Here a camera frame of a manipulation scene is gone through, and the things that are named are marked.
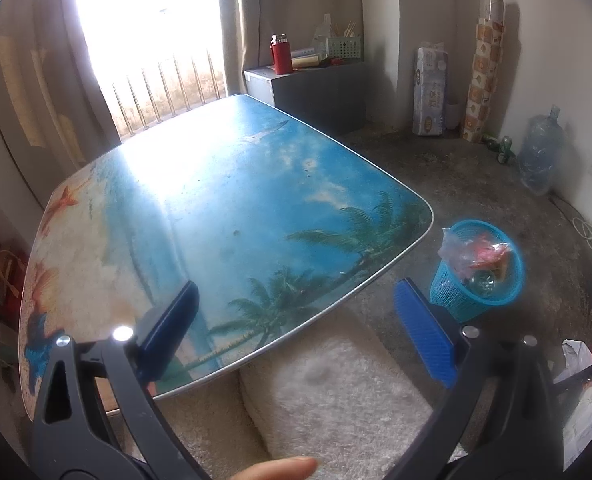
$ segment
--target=blue trash basket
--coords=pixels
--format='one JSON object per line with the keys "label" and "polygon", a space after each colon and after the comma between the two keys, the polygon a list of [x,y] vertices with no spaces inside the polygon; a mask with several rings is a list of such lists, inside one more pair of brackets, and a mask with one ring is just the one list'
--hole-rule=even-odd
{"label": "blue trash basket", "polygon": [[441,262],[432,282],[429,300],[433,304],[444,306],[459,323],[473,319],[492,307],[503,306],[515,300],[524,284],[525,270],[518,248],[510,238],[497,227],[480,220],[458,222],[452,226],[451,231],[461,240],[488,233],[493,240],[509,243],[512,252],[507,275],[503,282],[497,283],[492,296],[481,298],[465,287],[445,262]]}

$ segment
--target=large plastic water bottle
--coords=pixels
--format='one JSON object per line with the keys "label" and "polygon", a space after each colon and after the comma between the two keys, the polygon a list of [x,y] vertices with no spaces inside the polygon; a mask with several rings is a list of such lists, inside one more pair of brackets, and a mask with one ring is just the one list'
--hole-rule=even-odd
{"label": "large plastic water bottle", "polygon": [[518,154],[521,181],[536,195],[550,190],[565,143],[565,133],[558,124],[559,113],[560,108],[553,106],[549,117],[532,117]]}

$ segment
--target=red plastic wrapper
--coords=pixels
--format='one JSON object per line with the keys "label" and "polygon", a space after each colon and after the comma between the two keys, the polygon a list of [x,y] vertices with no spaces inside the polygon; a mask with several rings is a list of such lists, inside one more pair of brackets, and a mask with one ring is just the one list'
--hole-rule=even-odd
{"label": "red plastic wrapper", "polygon": [[463,240],[443,229],[438,255],[462,281],[469,280],[477,270],[491,270],[502,281],[511,251],[509,244],[494,240],[488,233]]}

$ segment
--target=plastic basket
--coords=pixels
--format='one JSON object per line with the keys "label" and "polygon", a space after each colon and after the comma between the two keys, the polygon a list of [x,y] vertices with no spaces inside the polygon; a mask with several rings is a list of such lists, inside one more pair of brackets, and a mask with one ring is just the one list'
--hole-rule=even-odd
{"label": "plastic basket", "polygon": [[516,245],[497,227],[480,220],[464,220],[454,224],[451,231],[462,240],[488,233],[490,238],[506,242],[512,248],[507,275],[494,288],[492,296],[481,298],[465,287],[445,262],[441,262],[434,276],[429,299],[433,304],[444,306],[459,323],[464,323],[492,307],[506,305],[516,299],[525,281],[522,257]]}
{"label": "plastic basket", "polygon": [[361,57],[361,38],[327,38],[327,57],[342,57],[344,59],[353,59]]}

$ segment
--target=white cable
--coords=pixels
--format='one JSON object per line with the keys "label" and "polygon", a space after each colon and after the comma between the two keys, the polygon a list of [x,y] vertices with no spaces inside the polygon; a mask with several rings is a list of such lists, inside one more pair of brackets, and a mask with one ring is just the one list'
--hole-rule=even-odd
{"label": "white cable", "polygon": [[589,225],[587,222],[585,222],[585,220],[583,220],[582,218],[579,218],[578,216],[575,216],[574,218],[572,218],[572,225],[574,226],[574,229],[576,229],[576,232],[578,234],[580,234],[587,241],[587,245],[589,245],[589,248],[592,250],[592,227],[591,227],[591,225]]}

